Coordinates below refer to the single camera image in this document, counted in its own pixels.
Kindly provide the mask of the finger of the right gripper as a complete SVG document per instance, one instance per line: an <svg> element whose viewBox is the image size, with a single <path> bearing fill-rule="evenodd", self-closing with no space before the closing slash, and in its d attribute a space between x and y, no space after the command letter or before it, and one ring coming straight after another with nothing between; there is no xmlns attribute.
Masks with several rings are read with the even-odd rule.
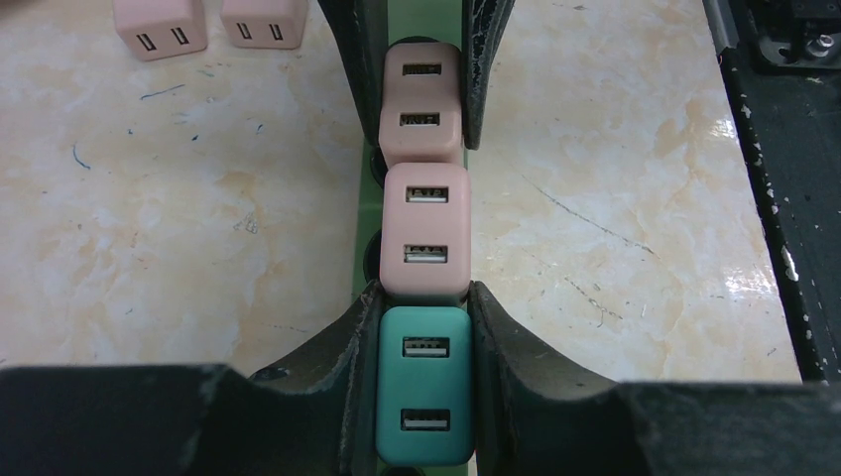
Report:
<svg viewBox="0 0 841 476"><path fill-rule="evenodd" d="M460 95L464 146L480 147L495 56L515 0L464 0L461 14Z"/></svg>
<svg viewBox="0 0 841 476"><path fill-rule="evenodd" d="M336 41L367 143L379 144L385 55L386 0L319 0Z"/></svg>

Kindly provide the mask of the green long power strip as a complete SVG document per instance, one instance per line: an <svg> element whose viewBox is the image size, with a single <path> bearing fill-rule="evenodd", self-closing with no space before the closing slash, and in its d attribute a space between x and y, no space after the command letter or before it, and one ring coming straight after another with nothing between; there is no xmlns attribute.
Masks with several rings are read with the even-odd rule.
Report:
<svg viewBox="0 0 841 476"><path fill-rule="evenodd" d="M461 14L463 1L387 1L388 2L388 49L400 43L430 43L441 42L456 46L460 51L461 66ZM463 164L467 170L469 149L464 146L463 136ZM380 258L382 241L382 217L384 206L385 177L390 168L385 164L384 156L377 146L371 146L365 141L363 147L363 170L360 179L359 211L356 232L356 251L353 289L361 293L371 283L378 283L385 294L385 311L395 306L453 306L465 310L464 302L458 305L432 305L423 303L402 302L386 292L380 280ZM378 366L378 336L377 329L377 363L376 363L376 394L374 413L374 448L377 455L377 471L379 475L464 475L468 471L469 460L458 466L393 466L382 460L377 452L375 443L376 428L376 396L377 396L377 366Z"/></svg>

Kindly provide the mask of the pink plug green strip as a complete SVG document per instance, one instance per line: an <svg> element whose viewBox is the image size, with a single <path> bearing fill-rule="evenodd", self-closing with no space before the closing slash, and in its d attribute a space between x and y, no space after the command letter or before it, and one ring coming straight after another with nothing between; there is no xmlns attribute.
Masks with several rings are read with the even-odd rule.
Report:
<svg viewBox="0 0 841 476"><path fill-rule="evenodd" d="M458 305L471 279L469 172L449 163L400 163L386 174L380 280L408 303Z"/></svg>
<svg viewBox="0 0 841 476"><path fill-rule="evenodd" d="M379 148L388 168L463 164L459 61L449 43L400 43L387 51Z"/></svg>

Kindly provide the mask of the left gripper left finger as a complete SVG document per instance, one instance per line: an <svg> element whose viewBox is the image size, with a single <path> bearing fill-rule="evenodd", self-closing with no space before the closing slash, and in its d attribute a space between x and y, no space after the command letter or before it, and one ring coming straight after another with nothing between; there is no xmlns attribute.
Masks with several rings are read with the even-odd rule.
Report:
<svg viewBox="0 0 841 476"><path fill-rule="evenodd" d="M378 283L251 376L224 364L12 367L5 475L373 475Z"/></svg>

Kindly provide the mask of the teal plug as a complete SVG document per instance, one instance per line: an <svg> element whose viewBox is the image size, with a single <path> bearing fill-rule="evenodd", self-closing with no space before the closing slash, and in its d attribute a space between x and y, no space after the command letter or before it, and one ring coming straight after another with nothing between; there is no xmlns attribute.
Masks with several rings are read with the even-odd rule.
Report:
<svg viewBox="0 0 841 476"><path fill-rule="evenodd" d="M375 443L393 466L458 466L474 451L472 329L453 306L395 306L378 336Z"/></svg>

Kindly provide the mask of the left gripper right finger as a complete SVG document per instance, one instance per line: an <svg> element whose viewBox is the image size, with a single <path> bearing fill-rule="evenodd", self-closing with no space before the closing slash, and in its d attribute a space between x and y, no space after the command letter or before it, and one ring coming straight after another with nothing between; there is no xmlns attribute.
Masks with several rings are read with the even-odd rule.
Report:
<svg viewBox="0 0 841 476"><path fill-rule="evenodd" d="M840 390L821 384L614 382L471 285L482 475L836 475Z"/></svg>

